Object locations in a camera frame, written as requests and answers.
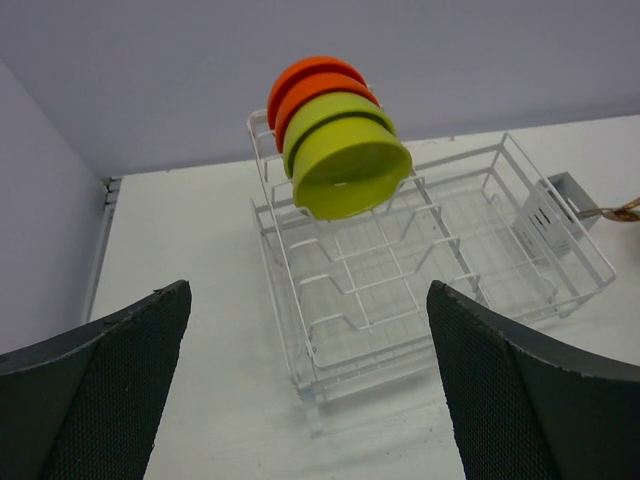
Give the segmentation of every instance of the wire rack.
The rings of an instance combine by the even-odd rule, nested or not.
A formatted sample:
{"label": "wire rack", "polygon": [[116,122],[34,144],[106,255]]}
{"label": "wire rack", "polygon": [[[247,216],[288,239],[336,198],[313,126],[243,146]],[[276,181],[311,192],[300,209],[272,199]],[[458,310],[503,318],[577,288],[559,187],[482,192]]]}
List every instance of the wire rack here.
{"label": "wire rack", "polygon": [[[433,280],[530,323],[569,315],[615,278],[571,207],[506,133],[467,151],[451,142],[439,158],[408,144],[412,175],[386,204],[323,222],[293,204],[265,112],[247,125],[264,190],[252,208],[276,325],[312,435],[325,430],[323,404],[434,365],[425,308]],[[580,242],[570,233],[576,225]],[[563,240],[562,252],[550,237]]]}

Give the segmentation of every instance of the light purple wall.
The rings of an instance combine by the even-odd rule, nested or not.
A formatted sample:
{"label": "light purple wall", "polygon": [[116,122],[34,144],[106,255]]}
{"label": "light purple wall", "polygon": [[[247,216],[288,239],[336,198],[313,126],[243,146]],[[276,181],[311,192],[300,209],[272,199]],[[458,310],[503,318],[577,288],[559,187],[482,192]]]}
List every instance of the light purple wall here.
{"label": "light purple wall", "polygon": [[0,353],[79,324],[103,199],[0,61]]}
{"label": "light purple wall", "polygon": [[637,0],[3,0],[0,52],[100,175],[246,159],[300,57],[352,62],[405,139],[640,112]]}

